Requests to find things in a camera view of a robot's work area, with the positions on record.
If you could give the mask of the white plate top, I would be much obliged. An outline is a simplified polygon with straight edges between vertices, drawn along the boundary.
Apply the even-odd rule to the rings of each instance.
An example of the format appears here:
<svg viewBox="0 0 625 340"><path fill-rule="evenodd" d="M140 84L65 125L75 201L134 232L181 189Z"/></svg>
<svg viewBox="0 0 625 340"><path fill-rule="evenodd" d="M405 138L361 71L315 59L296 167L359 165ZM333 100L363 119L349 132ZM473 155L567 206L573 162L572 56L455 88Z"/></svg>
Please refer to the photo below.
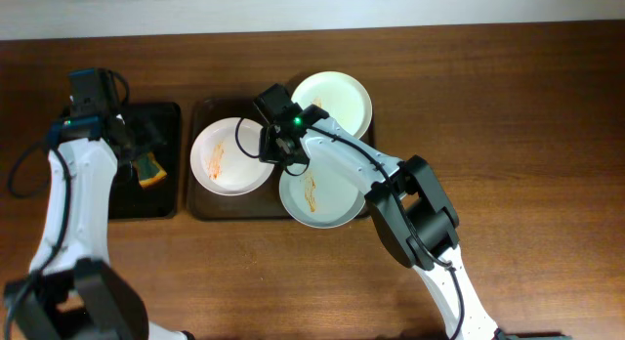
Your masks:
<svg viewBox="0 0 625 340"><path fill-rule="evenodd" d="M291 100L302 108L319 106L356 138L367 131L373 115L370 96L362 84L346 73L323 71L302 81Z"/></svg>

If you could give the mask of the pale blue plate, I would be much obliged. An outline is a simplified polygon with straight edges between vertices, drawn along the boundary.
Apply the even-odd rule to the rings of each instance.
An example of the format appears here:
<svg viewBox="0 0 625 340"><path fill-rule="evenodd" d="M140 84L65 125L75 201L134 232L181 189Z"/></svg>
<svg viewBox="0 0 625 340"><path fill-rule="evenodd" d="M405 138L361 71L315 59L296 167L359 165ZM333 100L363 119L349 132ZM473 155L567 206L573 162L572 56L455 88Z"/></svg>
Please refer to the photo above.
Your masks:
<svg viewBox="0 0 625 340"><path fill-rule="evenodd" d="M363 210L363 194L323 165L293 164L281 174L279 197L289 215L317 229L347 224Z"/></svg>

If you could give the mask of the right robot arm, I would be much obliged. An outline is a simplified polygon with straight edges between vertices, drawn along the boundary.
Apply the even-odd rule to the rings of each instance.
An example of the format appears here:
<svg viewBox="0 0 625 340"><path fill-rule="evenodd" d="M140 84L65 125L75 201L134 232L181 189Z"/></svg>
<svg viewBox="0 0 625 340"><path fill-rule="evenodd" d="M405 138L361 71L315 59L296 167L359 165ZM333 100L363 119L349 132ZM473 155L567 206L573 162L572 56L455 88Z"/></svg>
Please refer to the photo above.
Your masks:
<svg viewBox="0 0 625 340"><path fill-rule="evenodd" d="M459 216L425 159L379 152L346 132L326 110L292 102L280 84L253 104L266 121L260 161L284 167L318 164L354 185L386 250L424 281L448 338L504 338L468 277L456 232Z"/></svg>

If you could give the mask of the white plate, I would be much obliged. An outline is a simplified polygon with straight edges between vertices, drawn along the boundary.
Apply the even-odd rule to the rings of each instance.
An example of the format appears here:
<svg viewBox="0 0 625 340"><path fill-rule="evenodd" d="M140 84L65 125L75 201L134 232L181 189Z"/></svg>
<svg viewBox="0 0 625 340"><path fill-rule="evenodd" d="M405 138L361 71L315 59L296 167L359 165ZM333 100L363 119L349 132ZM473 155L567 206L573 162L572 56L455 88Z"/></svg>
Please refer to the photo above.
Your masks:
<svg viewBox="0 0 625 340"><path fill-rule="evenodd" d="M207 191L236 196L259 188L274 166L245 155L237 145L235 130L239 117L220 119L202 130L194 140L189 164L194 179ZM252 153L258 151L262 126L244 119L238 130L239 143Z"/></svg>
<svg viewBox="0 0 625 340"><path fill-rule="evenodd" d="M319 106L356 138L367 131L373 115L370 96L362 84L346 73L323 71L302 81L291 100L302 108Z"/></svg>

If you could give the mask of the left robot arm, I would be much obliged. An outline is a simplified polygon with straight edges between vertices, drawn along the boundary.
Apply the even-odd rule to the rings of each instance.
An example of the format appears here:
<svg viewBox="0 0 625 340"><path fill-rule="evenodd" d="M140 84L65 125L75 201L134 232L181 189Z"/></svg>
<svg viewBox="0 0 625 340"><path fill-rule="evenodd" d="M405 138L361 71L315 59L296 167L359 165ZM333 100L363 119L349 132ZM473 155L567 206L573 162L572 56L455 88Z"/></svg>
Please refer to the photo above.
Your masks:
<svg viewBox="0 0 625 340"><path fill-rule="evenodd" d="M109 264L109 197L119 166L143 154L123 120L126 80L94 67L68 76L68 113L38 147L51 186L45 227L26 277L6 284L3 336L27 339L180 339L192 333L150 321L139 294Z"/></svg>

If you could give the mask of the green and yellow sponge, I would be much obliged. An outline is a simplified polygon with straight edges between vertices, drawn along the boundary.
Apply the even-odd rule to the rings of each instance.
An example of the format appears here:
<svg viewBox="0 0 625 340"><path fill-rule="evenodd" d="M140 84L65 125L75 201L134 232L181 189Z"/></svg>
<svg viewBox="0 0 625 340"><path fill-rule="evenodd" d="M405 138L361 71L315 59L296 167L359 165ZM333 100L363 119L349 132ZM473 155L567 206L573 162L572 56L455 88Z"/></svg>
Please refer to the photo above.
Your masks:
<svg viewBox="0 0 625 340"><path fill-rule="evenodd" d="M132 166L137 172L139 185L144 190L156 186L167 178L167 172L152 152L141 154L132 162Z"/></svg>

